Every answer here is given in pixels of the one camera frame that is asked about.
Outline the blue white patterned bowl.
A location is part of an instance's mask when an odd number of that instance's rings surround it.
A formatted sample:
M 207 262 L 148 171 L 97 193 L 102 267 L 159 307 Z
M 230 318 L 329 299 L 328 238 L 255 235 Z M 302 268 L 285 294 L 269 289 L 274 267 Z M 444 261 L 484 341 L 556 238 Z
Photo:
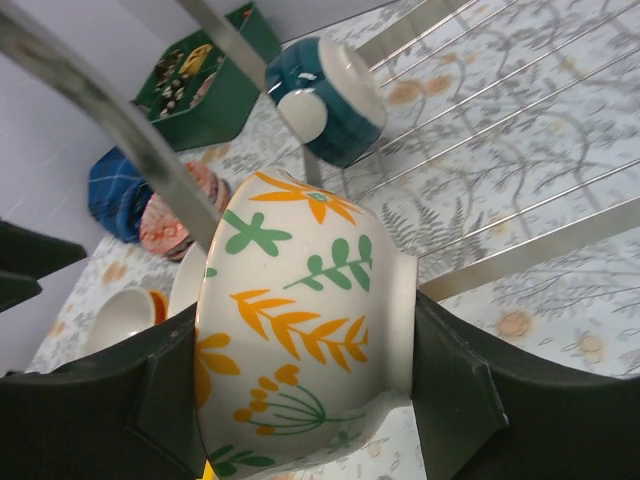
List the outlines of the blue white patterned bowl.
M 188 249 L 192 246 L 194 241 L 192 239 L 185 239 L 177 246 L 167 250 L 162 254 L 163 257 L 172 262 L 180 262 L 186 255 Z

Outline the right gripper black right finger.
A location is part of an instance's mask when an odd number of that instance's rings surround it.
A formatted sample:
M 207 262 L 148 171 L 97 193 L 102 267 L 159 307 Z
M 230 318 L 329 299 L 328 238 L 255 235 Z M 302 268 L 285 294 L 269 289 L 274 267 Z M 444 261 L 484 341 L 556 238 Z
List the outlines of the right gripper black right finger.
M 560 365 L 416 295 L 411 394 L 430 479 L 636 479 L 639 380 Z

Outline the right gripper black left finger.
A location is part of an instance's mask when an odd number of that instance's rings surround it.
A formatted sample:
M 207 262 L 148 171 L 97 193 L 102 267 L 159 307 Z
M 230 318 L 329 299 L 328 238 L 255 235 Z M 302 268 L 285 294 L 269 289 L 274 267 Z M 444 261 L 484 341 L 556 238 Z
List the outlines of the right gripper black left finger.
M 2 478 L 199 478 L 195 310 L 50 373 L 3 377 Z

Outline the orange bowl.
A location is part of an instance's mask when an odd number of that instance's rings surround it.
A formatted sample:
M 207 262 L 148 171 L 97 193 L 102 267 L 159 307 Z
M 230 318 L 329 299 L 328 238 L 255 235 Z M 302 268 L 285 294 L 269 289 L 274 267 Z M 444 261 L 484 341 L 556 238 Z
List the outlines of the orange bowl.
M 167 319 L 168 299 L 163 292 L 155 289 L 150 290 L 149 295 L 154 306 L 154 324 L 158 325 Z

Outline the green patterned plate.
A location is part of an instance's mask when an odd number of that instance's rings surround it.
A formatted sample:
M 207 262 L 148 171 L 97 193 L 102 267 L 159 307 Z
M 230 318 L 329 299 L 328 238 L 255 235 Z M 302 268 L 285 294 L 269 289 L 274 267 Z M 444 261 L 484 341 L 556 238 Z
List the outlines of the green patterned plate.
M 205 462 L 205 468 L 200 480 L 216 480 L 214 471 L 208 461 Z

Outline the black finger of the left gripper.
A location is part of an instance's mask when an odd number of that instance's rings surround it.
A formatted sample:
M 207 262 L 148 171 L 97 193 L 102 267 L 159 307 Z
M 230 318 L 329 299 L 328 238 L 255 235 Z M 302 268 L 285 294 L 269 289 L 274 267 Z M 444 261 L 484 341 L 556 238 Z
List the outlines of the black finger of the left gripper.
M 9 310 L 42 292 L 32 277 L 2 270 L 0 273 L 0 312 Z
M 80 244 L 1 221 L 1 269 L 36 280 L 87 257 Z

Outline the orange flower patterned plate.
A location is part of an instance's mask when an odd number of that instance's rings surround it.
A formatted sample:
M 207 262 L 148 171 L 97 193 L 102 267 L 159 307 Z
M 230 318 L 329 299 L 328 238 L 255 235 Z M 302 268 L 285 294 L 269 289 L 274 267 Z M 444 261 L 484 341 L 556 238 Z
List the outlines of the orange flower patterned plate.
M 218 478 L 345 457 L 409 402 L 417 264 L 371 211 L 281 169 L 239 186 L 195 319 L 196 413 Z

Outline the red diamond patterned bowl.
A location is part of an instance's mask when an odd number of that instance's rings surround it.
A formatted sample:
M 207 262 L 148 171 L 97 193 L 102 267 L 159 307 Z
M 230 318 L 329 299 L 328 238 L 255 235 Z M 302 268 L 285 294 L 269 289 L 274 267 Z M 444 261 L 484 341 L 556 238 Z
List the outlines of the red diamond patterned bowl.
M 208 195 L 211 203 L 223 212 L 231 198 L 229 184 L 200 162 L 188 162 L 185 167 Z M 143 248 L 160 256 L 185 239 L 193 240 L 188 230 L 157 193 L 150 197 L 141 216 L 139 238 Z

